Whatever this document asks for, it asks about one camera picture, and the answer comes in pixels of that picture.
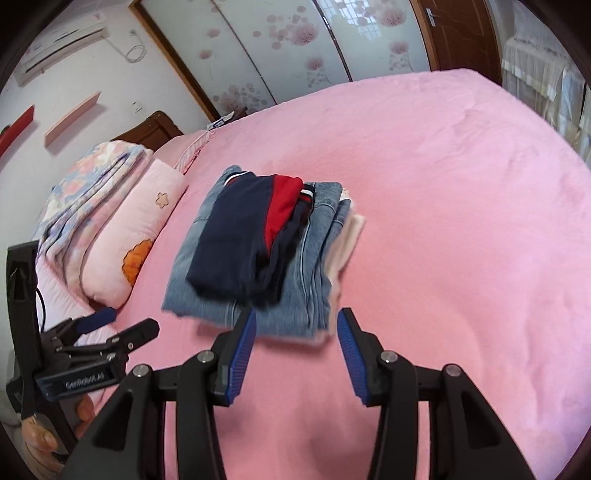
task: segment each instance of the orange flower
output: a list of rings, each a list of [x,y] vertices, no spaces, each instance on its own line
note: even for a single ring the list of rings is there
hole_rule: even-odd
[[[144,240],[129,250],[123,259],[121,271],[132,287],[138,279],[139,269],[144,265],[153,244],[152,240]]]

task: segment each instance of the black cable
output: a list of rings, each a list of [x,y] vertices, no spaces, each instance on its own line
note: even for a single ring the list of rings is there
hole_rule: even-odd
[[[41,300],[41,309],[43,310],[43,320],[41,321],[41,333],[45,332],[45,319],[47,316],[47,312],[45,310],[45,302],[43,301],[43,295],[38,288],[36,288],[37,295],[39,295],[39,300]]]

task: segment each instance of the pink pillow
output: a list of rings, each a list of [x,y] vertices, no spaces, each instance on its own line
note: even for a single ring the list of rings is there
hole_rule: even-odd
[[[154,160],[86,252],[80,278],[90,300],[116,309],[127,301],[187,185],[180,172]]]
[[[208,140],[207,130],[197,130],[194,134],[181,135],[162,145],[156,150],[154,157],[184,174]]]

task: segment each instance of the blue gripper pad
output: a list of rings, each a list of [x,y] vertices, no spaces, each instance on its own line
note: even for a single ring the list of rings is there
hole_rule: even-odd
[[[252,309],[246,324],[242,329],[242,334],[236,344],[234,355],[229,363],[228,386],[226,387],[226,399],[228,405],[234,402],[234,399],[240,394],[246,367],[251,357],[252,347],[256,337],[256,313]]]
[[[355,335],[353,334],[352,327],[355,326],[361,331],[357,322],[355,322],[355,325],[350,325],[344,309],[341,309],[336,323],[340,347],[345,357],[345,363],[347,364],[347,370],[349,370],[355,395],[361,399],[364,405],[369,406],[368,371]]]
[[[94,332],[96,329],[113,323],[117,318],[117,310],[106,307],[94,312],[87,317],[79,318],[76,323],[76,332],[79,334]]]

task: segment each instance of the finger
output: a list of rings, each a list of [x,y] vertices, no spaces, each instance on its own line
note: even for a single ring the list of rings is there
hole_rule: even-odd
[[[29,447],[39,452],[51,453],[57,449],[56,438],[48,430],[36,424],[32,417],[22,422],[22,437]]]
[[[95,416],[95,406],[88,395],[84,395],[76,407],[78,418],[84,422],[91,421]]]
[[[84,436],[84,434],[86,433],[86,430],[88,429],[89,426],[90,426],[89,421],[83,421],[82,423],[80,423],[74,430],[74,434],[76,435],[76,438],[81,439]]]
[[[59,473],[64,468],[64,466],[50,453],[45,453],[33,448],[31,446],[25,445],[27,450],[29,450],[31,456],[44,467],[48,468],[52,472]]]

